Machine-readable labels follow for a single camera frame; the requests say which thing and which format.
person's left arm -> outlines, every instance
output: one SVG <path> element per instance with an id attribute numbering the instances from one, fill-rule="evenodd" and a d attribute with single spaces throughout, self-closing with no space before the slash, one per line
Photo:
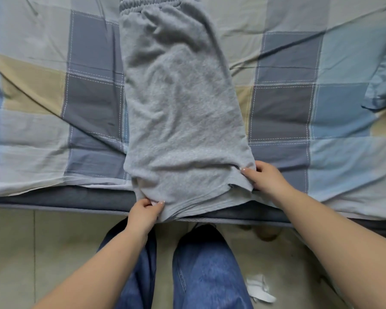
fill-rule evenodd
<path id="1" fill-rule="evenodd" d="M 131 274 L 164 202 L 142 199 L 132 207 L 127 227 L 33 309 L 111 309 Z"/>

person's left hand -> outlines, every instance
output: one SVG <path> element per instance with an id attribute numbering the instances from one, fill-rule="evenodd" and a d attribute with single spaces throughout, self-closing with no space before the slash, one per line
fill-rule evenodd
<path id="1" fill-rule="evenodd" d="M 126 229 L 147 240 L 147 235 L 153 228 L 157 217 L 162 212 L 165 202 L 161 201 L 156 205 L 144 198 L 136 202 L 129 212 Z"/>

patchwork bed sheet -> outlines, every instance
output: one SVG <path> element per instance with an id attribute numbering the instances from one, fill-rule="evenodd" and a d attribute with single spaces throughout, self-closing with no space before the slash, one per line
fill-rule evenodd
<path id="1" fill-rule="evenodd" d="M 386 0 L 202 0 L 255 159 L 386 218 Z M 0 0 L 0 196 L 130 190 L 119 0 Z"/>

forearm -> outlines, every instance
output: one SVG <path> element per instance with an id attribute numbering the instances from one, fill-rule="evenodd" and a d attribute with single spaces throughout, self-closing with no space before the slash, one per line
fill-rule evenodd
<path id="1" fill-rule="evenodd" d="M 274 199 L 358 309 L 386 308 L 386 239 L 291 190 Z"/>
<path id="2" fill-rule="evenodd" d="M 125 229 L 34 309 L 110 309 L 129 278 L 145 240 Z"/>

crumpled white tissue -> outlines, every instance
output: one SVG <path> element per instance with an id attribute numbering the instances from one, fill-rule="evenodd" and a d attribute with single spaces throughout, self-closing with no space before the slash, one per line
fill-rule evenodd
<path id="1" fill-rule="evenodd" d="M 254 301 L 265 301 L 273 303 L 276 297 L 269 294 L 269 286 L 265 282 L 265 277 L 262 274 L 248 276 L 246 278 L 247 292 Z"/>

